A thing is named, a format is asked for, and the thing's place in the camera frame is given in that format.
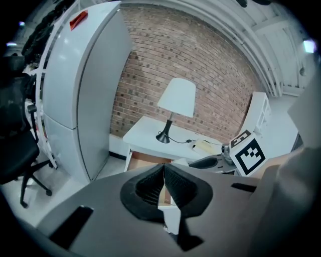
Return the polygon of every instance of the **black baseboard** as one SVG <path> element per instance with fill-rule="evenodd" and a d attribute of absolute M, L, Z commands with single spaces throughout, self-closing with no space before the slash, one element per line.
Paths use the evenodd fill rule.
<path fill-rule="evenodd" d="M 122 159 L 122 160 L 124 160 L 124 161 L 126 161 L 126 159 L 127 159 L 126 156 L 124 156 L 124 155 L 119 155 L 119 154 L 116 154 L 116 153 L 113 153 L 113 152 L 109 152 L 109 155 L 110 155 L 110 156 L 113 156 L 113 157 L 115 157 L 115 158 L 118 158 L 118 159 Z"/>

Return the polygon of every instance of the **black office chair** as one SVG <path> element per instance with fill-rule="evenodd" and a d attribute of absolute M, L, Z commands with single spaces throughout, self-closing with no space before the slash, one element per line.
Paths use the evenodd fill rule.
<path fill-rule="evenodd" d="M 51 190 L 34 176 L 35 171 L 50 164 L 50 161 L 32 166 L 39 155 L 39 148 L 34 117 L 36 107 L 28 106 L 36 140 L 30 131 L 31 127 L 25 115 L 24 86 L 28 83 L 30 76 L 24 73 L 17 74 L 17 71 L 9 73 L 14 77 L 6 74 L 0 80 L 0 184 L 17 180 L 19 176 L 23 176 L 20 203 L 26 208 L 28 205 L 24 202 L 24 195 L 29 178 L 45 189 L 47 195 L 52 195 Z"/>

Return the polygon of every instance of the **table lamp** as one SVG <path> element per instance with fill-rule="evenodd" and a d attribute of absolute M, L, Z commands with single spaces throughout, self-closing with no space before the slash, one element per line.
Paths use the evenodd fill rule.
<path fill-rule="evenodd" d="M 158 106 L 171 111 L 171 116 L 167 120 L 164 130 L 156 136 L 156 139 L 164 144 L 170 142 L 169 131 L 172 125 L 172 118 L 175 113 L 193 117 L 195 105 L 196 86 L 185 79 L 173 78 L 163 95 L 158 101 Z"/>

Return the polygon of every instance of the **chair base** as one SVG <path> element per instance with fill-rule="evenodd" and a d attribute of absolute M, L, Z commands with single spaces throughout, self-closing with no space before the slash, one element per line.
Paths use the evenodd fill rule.
<path fill-rule="evenodd" d="M 46 190 L 46 194 L 48 196 L 52 196 L 52 191 L 49 190 L 47 187 L 45 187 L 35 176 L 34 176 L 34 172 L 36 172 L 37 170 L 41 169 L 43 166 L 50 164 L 50 160 L 47 160 L 45 162 L 42 163 L 38 163 L 36 165 L 31 166 L 24 174 L 24 178 L 22 180 L 22 185 L 21 185 L 21 195 L 20 195 L 20 204 L 24 207 L 27 208 L 28 204 L 24 201 L 24 197 L 25 197 L 25 191 L 26 191 L 26 187 L 27 187 L 27 182 L 30 178 L 32 178 L 39 186 L 41 186 L 43 189 Z"/>

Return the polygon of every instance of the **chair caster wheel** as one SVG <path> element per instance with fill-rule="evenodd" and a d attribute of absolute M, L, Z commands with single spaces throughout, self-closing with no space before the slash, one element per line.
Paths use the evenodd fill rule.
<path fill-rule="evenodd" d="M 25 202 L 22 202 L 22 203 L 20 203 L 21 205 L 22 205 L 22 207 L 24 207 L 25 209 L 28 207 L 28 204 L 27 203 L 25 203 Z"/>

